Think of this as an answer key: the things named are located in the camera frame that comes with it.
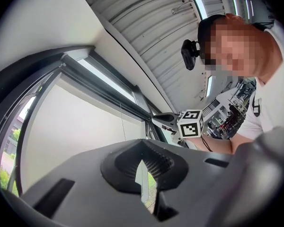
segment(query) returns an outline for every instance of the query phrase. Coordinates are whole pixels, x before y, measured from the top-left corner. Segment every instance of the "tree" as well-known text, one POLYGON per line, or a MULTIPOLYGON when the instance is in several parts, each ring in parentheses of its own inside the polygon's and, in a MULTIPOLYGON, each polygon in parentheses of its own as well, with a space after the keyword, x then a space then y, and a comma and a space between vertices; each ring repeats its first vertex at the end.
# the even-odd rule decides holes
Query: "tree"
POLYGON ((21 129, 17 129, 13 132, 13 140, 18 141, 21 129))

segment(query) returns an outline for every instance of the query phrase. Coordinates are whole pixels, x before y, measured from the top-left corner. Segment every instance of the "black cap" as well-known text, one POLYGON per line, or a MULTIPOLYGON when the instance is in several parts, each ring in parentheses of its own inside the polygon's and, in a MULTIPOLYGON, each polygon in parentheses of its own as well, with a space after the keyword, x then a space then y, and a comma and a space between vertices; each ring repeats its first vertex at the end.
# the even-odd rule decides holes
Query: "black cap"
POLYGON ((210 29, 214 21, 222 17, 225 17, 225 15, 215 14, 203 19, 199 23, 198 42, 200 45, 200 57, 205 65, 215 65, 215 61, 205 56, 205 42, 210 41, 210 29))

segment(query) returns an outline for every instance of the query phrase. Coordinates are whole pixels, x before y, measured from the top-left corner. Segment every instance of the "black and white marker cube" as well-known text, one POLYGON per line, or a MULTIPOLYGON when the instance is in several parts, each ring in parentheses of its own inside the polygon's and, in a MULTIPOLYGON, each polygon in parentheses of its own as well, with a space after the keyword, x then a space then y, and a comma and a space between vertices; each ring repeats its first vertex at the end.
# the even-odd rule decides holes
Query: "black and white marker cube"
POLYGON ((181 138, 201 137, 204 127, 202 110, 187 109, 177 125, 181 138))

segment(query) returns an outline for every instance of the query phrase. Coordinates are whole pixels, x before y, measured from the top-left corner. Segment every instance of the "white t-shirt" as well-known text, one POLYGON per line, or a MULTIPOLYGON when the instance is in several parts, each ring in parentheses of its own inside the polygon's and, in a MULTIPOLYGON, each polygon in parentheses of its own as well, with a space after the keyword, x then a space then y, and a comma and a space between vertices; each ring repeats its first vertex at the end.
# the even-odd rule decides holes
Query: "white t-shirt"
POLYGON ((263 132, 272 130, 274 127, 284 126, 284 29, 275 21, 271 29, 266 29, 276 40, 282 53, 283 62, 272 78, 263 85, 256 78, 257 89, 250 97, 249 108, 246 118, 238 130, 238 134, 254 140, 263 132), (260 115, 253 113, 252 99, 259 99, 260 115))

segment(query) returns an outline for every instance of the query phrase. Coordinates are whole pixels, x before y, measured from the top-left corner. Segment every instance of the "ceiling light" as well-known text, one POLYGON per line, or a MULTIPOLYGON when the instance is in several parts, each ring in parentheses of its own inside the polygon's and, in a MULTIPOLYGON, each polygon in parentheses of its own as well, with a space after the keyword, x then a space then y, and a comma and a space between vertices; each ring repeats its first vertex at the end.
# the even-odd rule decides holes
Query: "ceiling light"
POLYGON ((233 5, 235 6, 235 13, 236 13, 236 15, 238 15, 238 9, 237 9, 236 0, 232 0, 232 1, 233 1, 233 5))
POLYGON ((94 68, 91 64, 89 64, 86 60, 82 59, 78 61, 83 67, 85 67, 87 70, 92 72, 95 76, 99 77, 101 80, 106 82, 108 85, 110 85, 112 88, 117 90, 119 93, 127 97, 129 100, 135 103, 134 97, 130 95, 128 92, 126 92, 123 88, 121 88, 119 85, 114 83, 111 79, 109 79, 107 76, 105 76, 102 72, 94 68))
POLYGON ((252 13, 252 16, 254 16, 254 8, 252 6, 252 1, 250 0, 250 4, 251 4, 251 13, 252 13))
POLYGON ((248 8, 248 1, 247 1, 247 0, 245 0, 245 2, 246 2, 246 7, 247 7, 247 15, 248 15, 248 19, 249 19, 249 8, 248 8))
POLYGON ((213 77, 210 76, 208 78, 208 81, 207 81, 207 91, 206 91, 206 97, 208 97, 210 95, 210 90, 212 89, 212 82, 213 82, 213 77))
POLYGON ((207 18, 207 13, 206 13, 206 10, 205 10, 205 7, 204 7, 202 0, 194 0, 194 2, 195 2, 196 6, 198 8, 201 20, 207 18))

